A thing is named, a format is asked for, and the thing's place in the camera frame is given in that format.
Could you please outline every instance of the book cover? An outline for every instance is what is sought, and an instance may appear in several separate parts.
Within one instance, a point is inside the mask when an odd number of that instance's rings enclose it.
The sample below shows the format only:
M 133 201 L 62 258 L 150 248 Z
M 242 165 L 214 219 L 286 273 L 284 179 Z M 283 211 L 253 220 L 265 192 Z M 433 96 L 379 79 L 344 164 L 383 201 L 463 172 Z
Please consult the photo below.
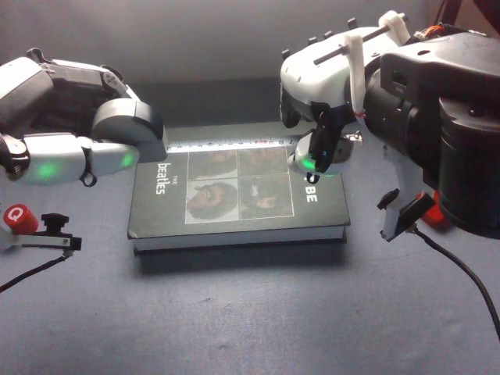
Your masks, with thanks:
M 138 251 L 344 235 L 341 176 L 312 186 L 291 172 L 300 136 L 279 123 L 186 127 L 167 137 L 166 160 L 137 166 L 128 233 Z

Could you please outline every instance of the gray wall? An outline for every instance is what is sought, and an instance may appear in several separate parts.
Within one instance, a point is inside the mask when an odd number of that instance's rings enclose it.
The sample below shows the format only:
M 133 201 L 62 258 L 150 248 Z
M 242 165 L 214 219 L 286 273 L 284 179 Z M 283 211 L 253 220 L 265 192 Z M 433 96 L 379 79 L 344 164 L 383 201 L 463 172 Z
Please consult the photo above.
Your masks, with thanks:
M 275 77 L 280 52 L 375 24 L 390 9 L 425 24 L 421 0 L 1 0 L 0 62 L 49 58 L 116 67 L 128 82 Z

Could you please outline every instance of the robotic arm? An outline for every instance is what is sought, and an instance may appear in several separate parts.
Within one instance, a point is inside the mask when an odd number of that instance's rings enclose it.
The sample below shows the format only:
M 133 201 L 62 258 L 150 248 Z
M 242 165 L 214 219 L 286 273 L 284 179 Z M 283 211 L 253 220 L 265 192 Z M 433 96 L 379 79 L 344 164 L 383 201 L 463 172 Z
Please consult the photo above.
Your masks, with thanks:
M 108 66 L 49 61 L 33 48 L 0 66 L 0 81 L 0 165 L 11 180 L 90 187 L 166 158 L 162 119 Z M 15 138 L 29 127 L 65 132 Z
M 500 238 L 500 42 L 441 24 L 410 37 L 405 16 L 388 12 L 380 27 L 357 27 L 291 55 L 283 53 L 281 117 L 316 129 L 289 163 L 309 182 L 339 173 L 352 148 L 344 125 L 357 120 L 385 143 L 399 187 L 386 209 L 382 237 L 408 230 L 434 204 L 458 227 Z

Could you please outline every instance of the black cylinder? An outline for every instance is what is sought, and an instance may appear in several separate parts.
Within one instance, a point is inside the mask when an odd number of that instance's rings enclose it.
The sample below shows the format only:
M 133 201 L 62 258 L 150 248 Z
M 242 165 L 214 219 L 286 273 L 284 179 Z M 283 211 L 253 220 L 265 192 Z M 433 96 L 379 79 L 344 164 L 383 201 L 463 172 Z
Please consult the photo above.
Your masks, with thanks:
M 495 107 L 442 98 L 439 206 L 470 233 L 500 238 L 500 118 Z

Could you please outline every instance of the gray table surface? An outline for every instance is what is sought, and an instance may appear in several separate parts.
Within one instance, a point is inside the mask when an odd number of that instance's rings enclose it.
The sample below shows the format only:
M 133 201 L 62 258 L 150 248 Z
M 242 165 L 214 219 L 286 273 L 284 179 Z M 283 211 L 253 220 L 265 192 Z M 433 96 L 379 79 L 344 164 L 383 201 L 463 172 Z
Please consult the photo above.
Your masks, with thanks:
M 486 374 L 500 345 L 484 301 L 453 263 L 404 234 L 380 238 L 396 187 L 367 137 L 344 172 L 346 245 L 134 257 L 134 171 L 28 187 L 0 177 L 5 209 L 70 216 L 82 252 L 0 296 L 0 373 Z M 462 258 L 500 306 L 500 242 L 420 229 Z M 0 254 L 0 283 L 59 256 Z

